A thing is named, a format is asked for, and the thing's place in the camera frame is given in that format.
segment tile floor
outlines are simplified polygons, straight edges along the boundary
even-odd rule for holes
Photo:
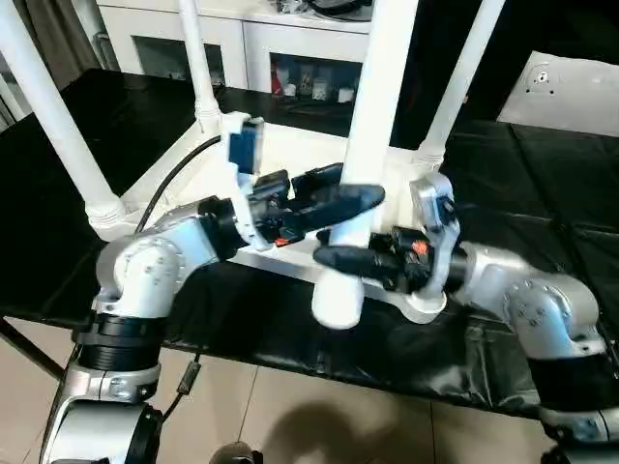
[[[64,363],[68,331],[10,319]],[[163,350],[154,403],[165,408],[190,355]],[[552,443],[530,420],[206,358],[163,430],[159,462],[208,463],[244,440],[267,464],[539,463]],[[0,463],[36,464],[55,382],[0,340]]]

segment black mat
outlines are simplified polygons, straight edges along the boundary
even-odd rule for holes
[[[193,119],[183,82],[88,72],[64,98],[112,188],[122,193]],[[350,108],[279,101],[223,89],[223,111],[348,134]],[[497,123],[455,128],[443,167],[457,196],[462,238],[506,247],[548,272],[594,286],[619,334],[618,215],[610,208],[615,139]],[[34,116],[0,134],[0,173],[10,226],[0,313],[64,327],[85,324],[97,292],[103,244]],[[450,304],[426,326],[366,300],[361,323],[335,333],[310,313],[312,286],[221,263],[196,273],[177,296],[167,345],[358,385],[532,416],[537,394],[515,337],[502,324]]]

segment table leg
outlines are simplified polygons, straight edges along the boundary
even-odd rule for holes
[[[0,319],[0,337],[54,379],[62,380],[65,369],[9,324],[4,317]]]

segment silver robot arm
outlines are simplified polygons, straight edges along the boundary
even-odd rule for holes
[[[97,263],[101,291],[91,323],[74,333],[76,349],[54,399],[40,462],[155,462],[164,418],[146,400],[157,389],[175,294],[195,270],[241,247],[298,242],[383,200],[381,187],[339,185],[340,172],[341,165],[331,165],[289,181],[279,171],[258,179],[248,197],[192,203],[107,245]],[[190,364],[181,383],[185,394],[198,370]]]
[[[374,249],[323,246],[316,261],[421,298],[440,282],[459,304],[494,314],[516,334],[540,395],[540,420],[560,445],[543,462],[619,462],[619,382],[589,288],[505,249],[453,246],[459,226],[447,178],[432,173],[411,190],[426,234],[395,227],[390,237],[374,238]]]

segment white vertical post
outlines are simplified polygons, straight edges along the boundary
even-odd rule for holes
[[[368,55],[361,72],[344,160],[343,183],[381,182],[416,12],[415,0],[375,2]],[[334,227],[330,244],[366,247],[373,214],[368,212]],[[348,329],[359,322],[364,296],[359,278],[326,270],[314,287],[313,315],[327,327]]]
[[[185,49],[192,73],[193,90],[195,91],[195,119],[203,132],[208,132],[209,136],[214,136],[220,131],[220,106],[213,94],[204,42],[200,37],[200,24],[195,0],[179,0],[179,12],[185,34]]]
[[[84,199],[91,224],[110,224],[123,218],[122,202],[79,133],[13,0],[0,0],[0,51]]]
[[[440,165],[443,162],[445,143],[475,76],[475,71],[480,66],[503,5],[505,5],[505,0],[484,0],[480,5],[462,52],[457,58],[456,67],[449,79],[443,99],[427,131],[426,139],[419,147],[419,162],[430,165]]]

